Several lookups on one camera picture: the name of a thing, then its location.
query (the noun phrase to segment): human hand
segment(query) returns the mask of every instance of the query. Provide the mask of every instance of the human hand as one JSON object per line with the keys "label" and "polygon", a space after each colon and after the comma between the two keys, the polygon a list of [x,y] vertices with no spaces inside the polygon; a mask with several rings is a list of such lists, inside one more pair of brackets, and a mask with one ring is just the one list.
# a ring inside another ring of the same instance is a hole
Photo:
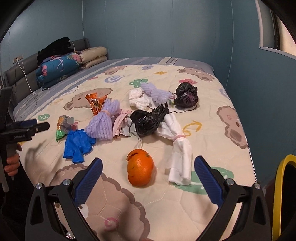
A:
{"label": "human hand", "polygon": [[[17,150],[22,150],[20,144],[17,145]],[[8,165],[4,167],[4,171],[7,172],[10,177],[15,176],[17,174],[17,169],[20,167],[20,155],[16,153],[14,156],[8,157],[7,164]]]}

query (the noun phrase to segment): headboard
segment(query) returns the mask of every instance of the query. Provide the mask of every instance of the headboard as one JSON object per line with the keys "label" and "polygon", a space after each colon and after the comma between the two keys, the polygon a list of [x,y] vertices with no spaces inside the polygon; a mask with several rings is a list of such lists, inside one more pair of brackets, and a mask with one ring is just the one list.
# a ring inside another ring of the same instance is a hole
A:
{"label": "headboard", "polygon": [[[77,51],[81,51],[90,47],[89,41],[86,38],[79,39],[76,41],[70,41],[70,43],[71,43],[71,48]],[[39,89],[39,86],[36,81],[36,76],[35,76],[35,71],[38,68],[37,55],[38,53],[33,54],[22,61],[19,61],[22,69],[23,68],[25,69],[26,77],[32,92]],[[13,94],[11,97],[12,106],[10,106],[10,111],[9,111],[11,112],[11,109],[13,111],[14,107],[16,107],[16,105],[20,101],[22,101],[25,97],[30,95],[31,92],[26,82],[25,75],[17,63],[15,63],[15,65],[11,67],[9,70],[5,71],[3,73],[3,77],[4,77],[5,86],[12,86],[12,91],[13,91]]]}

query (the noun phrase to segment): cartoon bear print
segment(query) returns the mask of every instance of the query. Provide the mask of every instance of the cartoon bear print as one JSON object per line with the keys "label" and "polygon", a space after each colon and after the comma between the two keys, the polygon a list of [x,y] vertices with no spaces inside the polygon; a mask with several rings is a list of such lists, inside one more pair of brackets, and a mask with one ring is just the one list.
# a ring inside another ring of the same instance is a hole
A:
{"label": "cartoon bear print", "polygon": [[65,110],[71,110],[72,108],[82,108],[82,107],[90,108],[91,106],[90,106],[89,102],[87,101],[87,99],[85,98],[85,96],[87,94],[97,93],[98,98],[101,98],[105,95],[110,94],[111,92],[112,92],[112,89],[110,89],[110,88],[97,88],[97,89],[85,91],[85,92],[75,95],[70,102],[65,104],[65,106],[63,108]]}
{"label": "cartoon bear print", "polygon": [[[82,163],[72,164],[57,171],[50,186],[59,185],[87,167]],[[61,223],[71,231],[59,204],[56,205]],[[136,240],[152,241],[147,238],[150,224],[145,208],[135,201],[134,195],[114,179],[101,174],[85,204],[79,207],[88,225],[102,241]]]}
{"label": "cartoon bear print", "polygon": [[195,68],[184,68],[184,69],[179,69],[178,71],[179,73],[195,75],[201,80],[205,80],[205,81],[213,81],[214,79],[212,75]]}
{"label": "cartoon bear print", "polygon": [[221,121],[226,124],[225,135],[232,140],[235,145],[239,146],[241,149],[245,149],[247,147],[247,140],[242,125],[238,121],[239,117],[235,109],[230,106],[222,106],[218,108],[217,115],[219,115]]}
{"label": "cartoon bear print", "polygon": [[103,73],[105,73],[106,75],[115,74],[118,70],[123,70],[125,67],[126,67],[126,65],[115,66],[115,67],[105,70]]}

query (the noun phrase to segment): orange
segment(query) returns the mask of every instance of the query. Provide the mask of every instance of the orange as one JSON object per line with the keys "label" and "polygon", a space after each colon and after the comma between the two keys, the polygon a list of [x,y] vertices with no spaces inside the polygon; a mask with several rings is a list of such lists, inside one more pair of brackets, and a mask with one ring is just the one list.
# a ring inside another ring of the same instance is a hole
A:
{"label": "orange", "polygon": [[142,149],[131,151],[126,160],[128,161],[128,180],[131,185],[142,187],[150,182],[154,163],[152,157]]}

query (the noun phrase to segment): pillow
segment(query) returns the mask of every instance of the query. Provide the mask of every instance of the pillow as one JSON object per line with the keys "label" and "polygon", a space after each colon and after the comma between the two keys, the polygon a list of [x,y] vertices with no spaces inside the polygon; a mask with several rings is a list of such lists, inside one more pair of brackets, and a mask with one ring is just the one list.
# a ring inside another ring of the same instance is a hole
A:
{"label": "pillow", "polygon": [[79,54],[79,57],[81,59],[81,63],[85,64],[91,60],[94,60],[95,58],[104,56],[107,54],[107,49],[105,47],[94,47],[82,50]]}
{"label": "pillow", "polygon": [[70,53],[47,61],[36,70],[36,80],[39,86],[44,86],[68,73],[77,70],[80,66],[80,58],[76,53]]}
{"label": "pillow", "polygon": [[85,64],[82,64],[81,68],[82,69],[88,69],[88,68],[90,68],[90,67],[92,67],[92,66],[94,66],[96,64],[99,64],[101,62],[104,62],[106,60],[107,60],[106,56],[101,56],[101,57],[98,57],[98,58],[96,58],[96,59],[94,59],[92,61],[89,61],[89,62],[85,63]]}

